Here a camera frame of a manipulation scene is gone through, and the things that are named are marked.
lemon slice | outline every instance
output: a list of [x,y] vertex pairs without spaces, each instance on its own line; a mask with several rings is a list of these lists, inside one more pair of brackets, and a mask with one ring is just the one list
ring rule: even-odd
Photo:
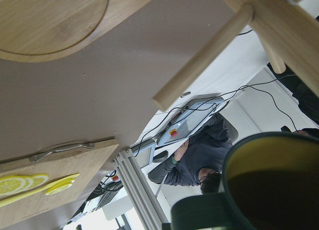
[[33,179],[32,178],[27,177],[27,176],[23,177],[23,178],[25,180],[25,184],[24,184],[23,188],[19,190],[19,192],[28,190],[30,188],[30,186],[33,184]]
[[33,179],[33,183],[27,188],[28,190],[39,187],[40,185],[44,184],[49,179],[49,176],[47,174],[36,174],[30,177]]
[[62,180],[60,183],[57,183],[57,185],[62,185],[64,183],[68,183],[68,182],[74,183],[75,179],[74,178],[65,179],[65,180]]
[[22,176],[7,176],[0,178],[0,196],[17,193],[25,186],[25,178]]
[[53,187],[49,188],[46,192],[45,192],[45,195],[52,195],[52,194],[56,194],[56,193],[59,193],[69,187],[72,186],[72,182],[71,181],[68,181],[66,183],[62,183],[62,184],[57,184],[57,185],[54,185]]

wooden cutting board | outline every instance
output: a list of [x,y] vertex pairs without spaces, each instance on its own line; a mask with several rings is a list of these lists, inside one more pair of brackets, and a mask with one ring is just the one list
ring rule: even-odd
[[48,196],[44,191],[0,208],[0,229],[76,200],[118,145],[118,140],[111,139],[95,143],[92,150],[81,147],[54,153],[38,163],[25,158],[0,164],[0,177],[45,173],[49,175],[45,184],[70,174],[80,174],[64,191]]
[[0,58],[43,62],[66,57],[150,1],[0,0]]

mug handle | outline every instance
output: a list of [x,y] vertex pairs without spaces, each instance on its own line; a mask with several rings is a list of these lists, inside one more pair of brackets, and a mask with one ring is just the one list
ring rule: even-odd
[[238,229],[238,222],[224,193],[191,196],[171,208],[172,230],[194,230],[213,227]]

green wristband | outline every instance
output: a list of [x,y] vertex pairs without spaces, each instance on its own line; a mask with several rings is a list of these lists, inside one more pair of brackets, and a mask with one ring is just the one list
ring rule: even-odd
[[171,161],[173,162],[174,165],[177,165],[179,163],[179,161],[176,161],[174,156],[171,156]]

black cable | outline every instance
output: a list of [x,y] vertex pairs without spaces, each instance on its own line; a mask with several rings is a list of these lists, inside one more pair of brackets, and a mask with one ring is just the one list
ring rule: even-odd
[[[224,108],[226,108],[226,106],[229,104],[229,101],[227,101],[227,103],[220,109],[220,110],[218,110],[217,112],[215,112],[215,113],[213,113],[211,116],[213,116],[213,115],[215,115],[215,114],[218,114],[220,111],[222,111]],[[169,129],[170,128],[170,126],[168,126],[168,127],[166,127],[165,129],[163,129],[162,131],[164,131],[164,130],[167,130],[167,129]],[[168,146],[168,145],[171,145],[170,143],[168,143],[168,144],[165,144],[165,145],[162,145],[162,146],[159,146],[159,147],[156,147],[155,148],[155,150],[158,150],[158,149],[161,149],[161,148],[164,148],[164,147],[166,147],[166,146]]]
[[98,185],[97,185],[97,188],[95,188],[95,189],[93,190],[93,193],[94,193],[94,194],[97,194],[97,195],[101,195],[101,194],[103,193],[103,189],[102,189],[101,184],[98,184]]
[[274,99],[274,97],[272,96],[271,93],[269,93],[269,92],[267,92],[267,91],[265,91],[265,90],[256,89],[256,88],[254,88],[254,87],[252,87],[252,86],[250,86],[250,87],[253,88],[253,89],[255,89],[255,90],[258,90],[258,91],[261,91],[261,92],[264,92],[264,93],[269,94],[270,97],[273,99],[273,102],[274,102],[274,105],[276,106],[276,108],[277,108],[280,112],[282,112],[283,114],[287,115],[287,117],[288,117],[288,118],[291,120],[291,122],[293,123],[293,126],[294,126],[295,130],[297,131],[297,128],[296,128],[296,126],[295,126],[295,123],[294,123],[293,119],[292,119],[287,113],[285,113],[285,112],[282,111],[280,108],[278,108],[278,106],[277,106],[277,104],[276,104],[276,102],[275,102],[275,99]]
[[115,175],[116,175],[116,170],[114,170],[110,175],[106,175],[105,177],[107,177],[107,179],[104,180],[104,182],[101,181],[100,184],[104,185],[109,178],[114,177]]
[[[230,92],[221,94],[221,95],[219,95],[219,96],[212,97],[212,98],[208,99],[207,101],[203,102],[200,106],[202,106],[203,104],[205,104],[205,103],[207,103],[207,102],[209,102],[209,101],[211,101],[211,100],[213,100],[213,99],[222,97],[222,96],[227,95],[227,94],[234,93],[230,98],[224,100],[224,101],[227,101],[227,100],[231,99],[232,97],[234,97],[234,96],[236,95],[236,93],[237,93],[238,91],[240,91],[240,90],[246,89],[246,88],[248,88],[248,87],[253,88],[252,86],[269,84],[269,83],[275,82],[275,81],[277,81],[277,80],[281,80],[281,79],[283,79],[283,78],[291,77],[291,76],[296,76],[296,75],[295,75],[295,74],[288,74],[288,75],[281,76],[281,77],[279,77],[279,78],[273,79],[273,80],[268,81],[268,82],[257,83],[257,84],[251,84],[251,85],[243,85],[243,86],[240,86],[240,87],[239,87],[238,89],[236,89],[236,90],[233,90],[233,91],[230,91]],[[200,106],[198,106],[196,109],[188,109],[188,110],[204,111],[204,110],[207,110],[207,109],[209,109],[209,108],[212,107],[212,106],[210,106],[210,107],[208,107],[208,108],[206,108],[206,109],[198,109]],[[156,128],[158,128],[158,127],[164,122],[164,120],[169,116],[169,114],[170,114],[173,110],[175,110],[175,109],[186,109],[186,110],[187,110],[187,108],[185,108],[185,107],[174,107],[174,108],[172,108],[172,109],[166,114],[166,116],[163,118],[163,120],[162,120],[157,126],[155,126],[155,127],[152,128],[151,130],[149,130],[146,134],[143,135],[143,137],[142,137],[142,139],[141,139],[141,141],[140,141],[140,144],[139,144],[138,152],[137,152],[137,154],[136,154],[134,157],[136,157],[136,156],[139,154],[144,137],[145,137],[147,134],[149,134],[151,131],[153,131],[153,130],[155,130]],[[283,112],[282,110],[279,109],[279,111],[282,112],[282,113],[284,113],[285,115],[289,116],[287,113]],[[291,122],[293,123],[294,128],[296,128],[296,127],[295,127],[295,123],[293,122],[292,118],[291,118],[290,116],[289,116],[289,118],[290,118]]]
[[[163,118],[163,120],[162,120],[157,126],[155,126],[155,127],[152,128],[151,130],[149,130],[146,134],[143,135],[143,137],[142,137],[142,139],[141,139],[141,141],[140,141],[140,144],[139,144],[138,152],[136,153],[136,155],[135,155],[134,157],[136,158],[136,156],[139,154],[140,149],[141,149],[141,145],[142,145],[142,141],[143,141],[144,137],[145,137],[147,134],[149,134],[151,131],[153,131],[153,130],[155,130],[156,128],[158,128],[158,127],[164,122],[164,120],[169,116],[169,114],[170,114],[173,110],[175,110],[175,109],[185,109],[185,110],[205,111],[205,110],[207,110],[207,109],[210,109],[213,105],[216,105],[216,107],[215,107],[215,109],[216,109],[217,106],[218,106],[216,103],[213,103],[212,106],[210,106],[210,107],[208,107],[208,108],[206,108],[206,109],[198,109],[199,107],[201,107],[203,104],[207,103],[207,102],[210,101],[210,100],[205,101],[204,103],[202,103],[201,105],[199,105],[196,109],[189,109],[189,108],[185,108],[185,107],[175,107],[175,108],[172,108],[172,109],[166,114],[166,116]],[[178,122],[183,121],[186,117],[188,117],[188,116],[191,115],[192,113],[193,113],[193,112],[191,112],[190,114],[188,114],[187,116],[185,116],[185,117],[182,118],[181,120],[175,122],[175,124],[178,123]]]
[[252,32],[252,31],[253,31],[253,29],[251,29],[251,30],[249,30],[249,31],[247,31],[247,32],[244,32],[244,33],[240,33],[240,34],[238,34],[237,36],[244,35],[244,34],[248,34],[248,33]]
[[120,190],[124,185],[120,186],[119,188],[117,189],[104,189],[105,191],[108,191],[108,192],[116,192],[118,190]]

